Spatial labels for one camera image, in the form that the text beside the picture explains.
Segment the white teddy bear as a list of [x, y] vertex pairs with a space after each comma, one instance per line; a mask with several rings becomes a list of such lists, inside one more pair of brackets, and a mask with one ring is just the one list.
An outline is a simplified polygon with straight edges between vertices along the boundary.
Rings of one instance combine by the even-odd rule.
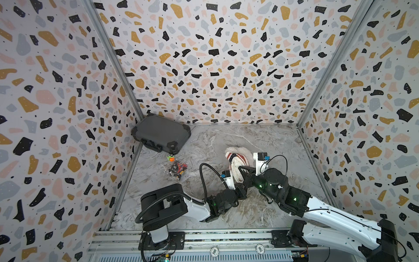
[[229, 162], [229, 171], [235, 183], [244, 181], [239, 171], [240, 166], [254, 168], [253, 154], [245, 147], [228, 147], [225, 150], [225, 157]]

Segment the red white striped sweater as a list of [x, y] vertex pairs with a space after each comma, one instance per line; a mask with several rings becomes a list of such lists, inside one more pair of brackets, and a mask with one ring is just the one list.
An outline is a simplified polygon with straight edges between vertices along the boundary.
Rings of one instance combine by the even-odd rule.
[[244, 181], [243, 175], [239, 171], [239, 167], [249, 166], [249, 161], [244, 154], [241, 153], [234, 153], [234, 152], [227, 152], [226, 158], [228, 159], [230, 165], [229, 170], [231, 175], [234, 178], [235, 183], [242, 183]]

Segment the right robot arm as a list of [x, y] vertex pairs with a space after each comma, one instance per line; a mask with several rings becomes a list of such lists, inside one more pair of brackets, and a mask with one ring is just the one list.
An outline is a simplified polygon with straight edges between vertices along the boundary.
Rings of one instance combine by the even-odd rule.
[[368, 220], [333, 207], [310, 193], [290, 186], [288, 177], [275, 168], [258, 175], [256, 168], [239, 167], [245, 188], [255, 187], [267, 200], [295, 220], [289, 241], [299, 247], [325, 246], [368, 262], [399, 262], [395, 225], [387, 220]]

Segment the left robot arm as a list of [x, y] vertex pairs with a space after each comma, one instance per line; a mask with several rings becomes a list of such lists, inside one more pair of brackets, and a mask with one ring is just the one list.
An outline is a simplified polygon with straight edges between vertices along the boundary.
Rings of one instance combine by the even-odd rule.
[[142, 196], [142, 210], [135, 223], [142, 224], [143, 230], [149, 233], [152, 245], [158, 246], [171, 239], [167, 225], [174, 220], [186, 216], [209, 223], [231, 208], [238, 207], [239, 201], [246, 198], [247, 188], [243, 184], [237, 184], [234, 190], [225, 189], [202, 201], [184, 193], [181, 184], [172, 184]]

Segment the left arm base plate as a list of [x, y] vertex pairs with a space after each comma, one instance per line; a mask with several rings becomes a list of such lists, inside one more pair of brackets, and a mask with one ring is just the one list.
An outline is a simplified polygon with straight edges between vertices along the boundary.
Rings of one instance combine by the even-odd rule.
[[184, 249], [185, 232], [170, 231], [168, 238], [161, 242], [154, 242], [150, 233], [143, 233], [138, 246], [139, 251], [182, 250]]

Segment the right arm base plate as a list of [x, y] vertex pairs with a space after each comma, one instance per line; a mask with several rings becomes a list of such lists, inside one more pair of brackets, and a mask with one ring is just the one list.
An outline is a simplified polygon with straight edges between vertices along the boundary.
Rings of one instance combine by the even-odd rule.
[[294, 220], [290, 229], [273, 230], [271, 231], [272, 240], [271, 244], [275, 248], [286, 247], [316, 247], [316, 245], [309, 244], [303, 239], [303, 227], [307, 222], [303, 220]]

